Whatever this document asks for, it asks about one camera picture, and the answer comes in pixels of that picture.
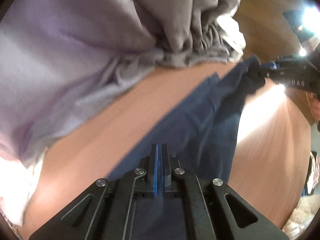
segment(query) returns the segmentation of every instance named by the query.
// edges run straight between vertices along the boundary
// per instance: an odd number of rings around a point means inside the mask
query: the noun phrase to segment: gray fabric
[[[240,0],[16,0],[0,23],[0,156],[28,167],[157,65],[226,62]]]

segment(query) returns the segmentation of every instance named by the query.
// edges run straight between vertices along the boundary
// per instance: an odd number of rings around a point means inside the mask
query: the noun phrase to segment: cloth pile
[[[320,195],[300,198],[297,207],[292,212],[282,231],[290,240],[295,240],[306,230],[320,207]]]
[[[239,3],[15,0],[0,22],[0,157],[41,166],[46,147],[158,65],[239,60],[245,41],[231,19]],[[39,179],[30,174],[15,201],[2,182],[1,206],[14,224]]]

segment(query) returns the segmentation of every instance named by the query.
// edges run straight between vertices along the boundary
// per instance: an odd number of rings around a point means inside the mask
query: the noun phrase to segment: blue cloth
[[[207,78],[138,143],[108,180],[136,168],[140,158],[150,155],[152,143],[166,143],[182,168],[198,178],[227,182],[245,98],[265,84],[247,75],[249,67],[260,68],[257,58],[239,63],[222,80],[216,74]],[[181,200],[139,200],[133,239],[186,239]]]

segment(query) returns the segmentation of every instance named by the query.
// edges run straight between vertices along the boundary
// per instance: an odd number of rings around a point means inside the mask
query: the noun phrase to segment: gray garment
[[[240,0],[15,0],[0,23],[0,155],[28,167],[157,65],[226,62]]]

